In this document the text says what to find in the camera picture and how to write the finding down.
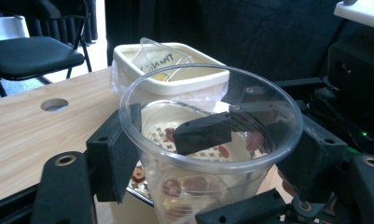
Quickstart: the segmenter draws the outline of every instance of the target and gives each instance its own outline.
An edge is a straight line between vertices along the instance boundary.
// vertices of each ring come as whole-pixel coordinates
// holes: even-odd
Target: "transparent cup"
[[[152,77],[174,71],[174,83],[155,91]],[[167,94],[177,81],[186,87]],[[119,116],[139,150],[160,223],[196,223],[198,213],[254,196],[303,127],[297,104],[281,88],[214,64],[170,66],[138,78],[125,90]]]

